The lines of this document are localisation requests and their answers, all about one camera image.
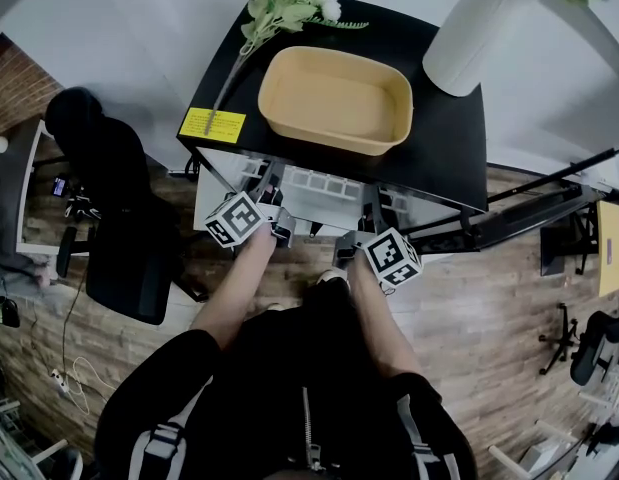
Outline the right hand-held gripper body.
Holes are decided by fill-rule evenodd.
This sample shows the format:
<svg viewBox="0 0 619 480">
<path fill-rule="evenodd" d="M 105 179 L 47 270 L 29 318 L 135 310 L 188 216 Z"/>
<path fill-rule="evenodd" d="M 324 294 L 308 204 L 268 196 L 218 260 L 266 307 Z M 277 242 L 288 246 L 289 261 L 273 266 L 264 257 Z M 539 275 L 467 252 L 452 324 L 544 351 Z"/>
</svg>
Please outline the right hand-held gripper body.
<svg viewBox="0 0 619 480">
<path fill-rule="evenodd" d="M 380 234 L 349 231 L 335 242 L 333 266 L 344 270 L 357 251 L 362 251 L 377 280 L 397 288 L 420 275 L 421 258 L 414 247 L 395 228 Z"/>
</svg>

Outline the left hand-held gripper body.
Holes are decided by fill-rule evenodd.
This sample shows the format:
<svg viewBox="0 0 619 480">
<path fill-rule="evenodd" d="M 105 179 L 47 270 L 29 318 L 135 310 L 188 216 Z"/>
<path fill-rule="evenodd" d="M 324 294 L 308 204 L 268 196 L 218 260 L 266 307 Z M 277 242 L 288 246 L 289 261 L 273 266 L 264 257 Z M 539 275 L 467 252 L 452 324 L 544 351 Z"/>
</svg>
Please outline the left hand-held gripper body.
<svg viewBox="0 0 619 480">
<path fill-rule="evenodd" d="M 263 224 L 270 226 L 278 247 L 291 247 L 295 218 L 281 205 L 279 188 L 268 185 L 254 202 L 242 191 L 226 198 L 204 221 L 204 229 L 223 248 L 246 242 Z"/>
</svg>

